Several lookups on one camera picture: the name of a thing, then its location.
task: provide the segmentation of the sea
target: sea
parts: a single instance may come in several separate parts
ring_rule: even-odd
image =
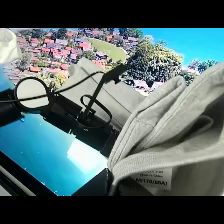
[[[8,88],[14,85],[0,67],[0,91]],[[36,114],[0,128],[0,151],[58,196],[72,195],[107,163],[97,150]]]

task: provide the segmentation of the green lawn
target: green lawn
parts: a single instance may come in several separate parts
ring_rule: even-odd
[[[107,43],[102,40],[88,38],[89,42],[98,50],[106,53],[113,61],[122,60],[125,62],[127,56],[126,54],[118,47],[114,46],[113,44]]]

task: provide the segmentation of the clothing tag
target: clothing tag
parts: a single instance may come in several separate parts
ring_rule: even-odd
[[[162,190],[171,189],[172,168],[151,170],[131,176],[137,183],[146,190],[158,188]]]

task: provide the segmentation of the gray fabric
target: gray fabric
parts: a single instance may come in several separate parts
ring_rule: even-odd
[[[223,93],[224,63],[188,88],[175,77],[151,93],[131,114],[111,152],[111,192],[133,174],[173,167],[171,191],[155,195],[222,194]]]
[[[77,65],[72,65],[69,67],[69,74],[71,77],[61,86],[60,89],[71,86],[96,71],[103,70],[88,59],[82,58],[79,60]],[[85,94],[92,95],[97,87],[97,84],[101,80],[102,75],[102,73],[96,74],[92,78],[83,82],[81,85],[63,92],[62,95],[83,107],[80,102],[81,96]],[[117,129],[121,129],[130,114],[135,110],[137,105],[144,100],[144,98],[145,96],[142,96],[130,86],[122,82],[115,85],[112,81],[103,86],[97,100],[107,107],[112,113],[113,120],[111,123]],[[104,120],[108,120],[108,115],[97,105],[94,104],[93,109],[96,110],[97,116]]]

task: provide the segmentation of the blue water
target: blue water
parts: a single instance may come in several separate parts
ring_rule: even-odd
[[[13,87],[0,68],[0,91]],[[73,194],[104,169],[104,157],[87,145],[83,155],[83,145],[40,115],[26,115],[24,122],[0,128],[0,150],[57,195]],[[69,150],[75,152],[73,158]]]

